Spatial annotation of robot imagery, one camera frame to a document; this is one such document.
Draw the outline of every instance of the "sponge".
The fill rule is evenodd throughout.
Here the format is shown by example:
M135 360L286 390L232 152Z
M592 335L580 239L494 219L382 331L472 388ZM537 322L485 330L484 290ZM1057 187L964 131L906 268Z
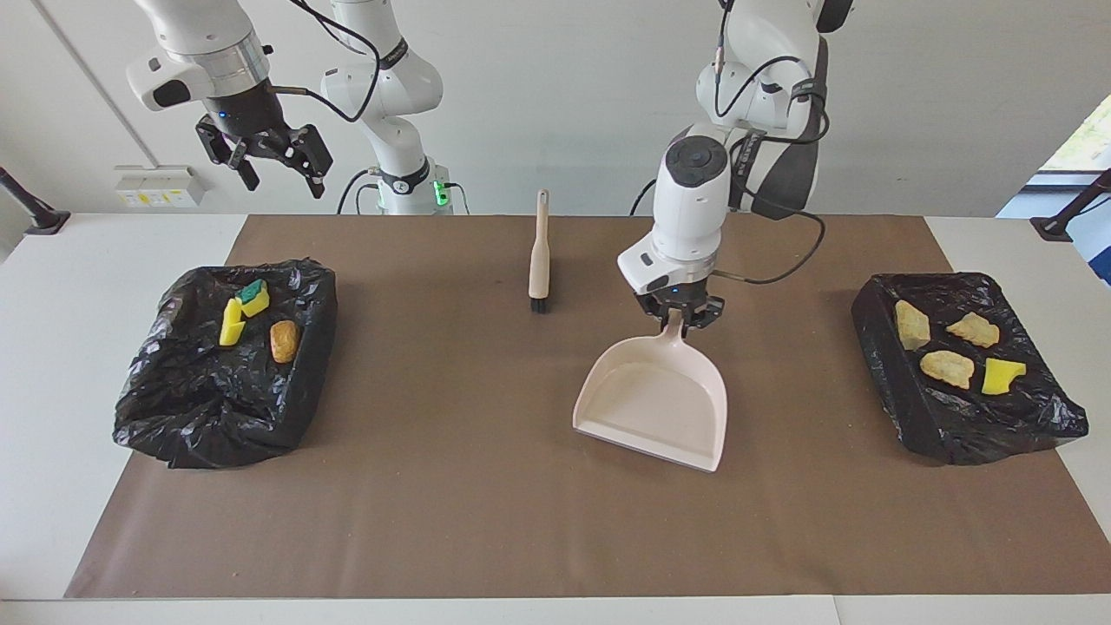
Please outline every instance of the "sponge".
M243 319L243 306L239 299L231 298L223 306L223 323L220 325L220 346L231 347L239 343L239 337L243 334L247 322Z
M983 394L1003 395L1010 393L1014 379L1024 375L1027 375L1025 363L988 359L983 375Z
M243 315L253 317L270 305L270 291L263 280L254 280L240 289L236 295L243 308Z

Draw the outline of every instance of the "white electrical box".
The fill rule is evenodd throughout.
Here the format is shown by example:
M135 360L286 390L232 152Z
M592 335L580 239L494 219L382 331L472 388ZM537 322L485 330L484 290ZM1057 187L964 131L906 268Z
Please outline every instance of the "white electrical box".
M188 167L117 167L116 193L128 208L198 208L204 188Z

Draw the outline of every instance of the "black metal stand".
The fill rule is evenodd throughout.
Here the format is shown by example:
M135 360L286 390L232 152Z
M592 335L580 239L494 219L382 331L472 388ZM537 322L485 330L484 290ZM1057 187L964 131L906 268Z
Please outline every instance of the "black metal stand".
M8 170L0 167L0 187L3 187L16 201L23 205L27 213L31 215L31 226L23 231L26 234L54 234L62 229L62 224L69 219L70 213L64 210L54 210L47 202L32 195Z
M1061 212L1053 216L1031 216L1030 222L1033 223L1034 230L1038 230L1041 238L1047 241L1072 242L1072 236L1065 231L1069 221L1072 221L1074 216L1095 201L1095 198L1108 191L1111 191L1111 169L1100 173L1099 178L1081 191L1077 199L1069 202L1069 205L1064 206Z

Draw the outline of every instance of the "brown table surface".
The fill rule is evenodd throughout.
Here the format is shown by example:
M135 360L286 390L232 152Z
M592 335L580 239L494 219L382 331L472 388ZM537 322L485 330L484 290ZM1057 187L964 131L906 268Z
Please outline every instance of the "brown table surface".
M649 220L553 218L537 316L529 218L252 215L229 263L311 255L338 275L316 421L242 470L133 456L67 596L1111 592L1055 452L949 467L903 450L849 306L873 273L950 266L920 218L828 221L789 280L711 281L725 314L690 337L729 393L709 475L570 426L594 360L657 331L614 262ZM732 215L719 266L774 274L813 228Z

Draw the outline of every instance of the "green light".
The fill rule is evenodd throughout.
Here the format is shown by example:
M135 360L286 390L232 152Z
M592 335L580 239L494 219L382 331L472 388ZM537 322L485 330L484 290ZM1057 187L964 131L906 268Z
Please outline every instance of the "green light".
M451 195L448 194L448 190L443 187L443 182L433 180L432 189L436 190L436 203L440 205L448 205L448 202L451 201Z

